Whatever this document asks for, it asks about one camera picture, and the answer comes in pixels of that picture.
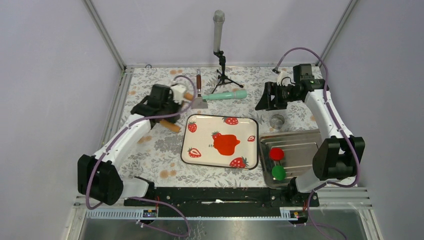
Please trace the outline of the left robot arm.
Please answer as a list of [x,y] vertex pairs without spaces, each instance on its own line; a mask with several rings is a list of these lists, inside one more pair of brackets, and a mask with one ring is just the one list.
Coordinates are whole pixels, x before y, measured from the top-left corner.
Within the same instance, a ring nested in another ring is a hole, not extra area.
[[182,84],[166,86],[154,84],[149,95],[130,111],[118,132],[93,155],[83,154],[77,162],[77,190],[86,198],[106,205],[114,205],[119,199],[136,197],[144,206],[152,204],[155,192],[146,180],[127,178],[119,170],[136,143],[157,123],[174,132],[184,100],[193,96]]

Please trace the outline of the wooden dough roller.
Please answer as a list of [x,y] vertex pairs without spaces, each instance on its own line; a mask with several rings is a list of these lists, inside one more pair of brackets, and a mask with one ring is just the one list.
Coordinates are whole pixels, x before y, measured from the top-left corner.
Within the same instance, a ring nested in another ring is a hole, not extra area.
[[[194,99],[194,96],[191,93],[186,92],[184,94],[184,98],[186,100],[188,100],[188,101],[192,101]],[[169,129],[170,131],[172,131],[174,133],[179,133],[180,130],[181,130],[181,127],[180,126],[178,126],[178,125],[176,125],[174,123],[168,122],[165,119],[162,119],[159,122],[159,124],[162,125],[163,127],[167,128],[167,129]]]

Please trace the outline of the orange dough piece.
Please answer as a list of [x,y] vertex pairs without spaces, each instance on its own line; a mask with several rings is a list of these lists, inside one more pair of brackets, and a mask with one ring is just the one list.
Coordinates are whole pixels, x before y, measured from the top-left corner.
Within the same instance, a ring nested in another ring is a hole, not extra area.
[[217,134],[213,137],[213,147],[223,156],[232,156],[240,143],[233,134]]

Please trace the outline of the strawberry print white tray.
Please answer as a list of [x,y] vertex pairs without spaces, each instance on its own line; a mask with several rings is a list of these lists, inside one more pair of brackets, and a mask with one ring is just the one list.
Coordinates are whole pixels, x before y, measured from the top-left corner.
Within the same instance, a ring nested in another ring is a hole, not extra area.
[[246,117],[192,114],[180,157],[186,164],[252,170],[259,164],[259,124]]

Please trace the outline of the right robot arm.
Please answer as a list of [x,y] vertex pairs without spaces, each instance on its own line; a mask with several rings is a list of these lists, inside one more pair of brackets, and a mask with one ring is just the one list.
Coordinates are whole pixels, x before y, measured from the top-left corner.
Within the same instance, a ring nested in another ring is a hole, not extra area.
[[299,80],[287,86],[266,82],[255,110],[284,110],[289,102],[302,101],[315,117],[322,143],[312,159],[312,168],[294,180],[294,188],[287,191],[287,201],[301,205],[307,194],[332,184],[344,187],[340,181],[353,177],[351,188],[361,175],[360,162],[365,141],[346,127],[331,99],[330,89],[324,79]]

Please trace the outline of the small round metal cup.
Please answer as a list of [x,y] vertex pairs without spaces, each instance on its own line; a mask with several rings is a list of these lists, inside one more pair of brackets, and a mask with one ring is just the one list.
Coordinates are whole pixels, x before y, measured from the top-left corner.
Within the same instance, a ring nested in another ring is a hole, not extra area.
[[270,117],[269,124],[273,129],[280,130],[285,124],[285,118],[281,114],[274,114]]

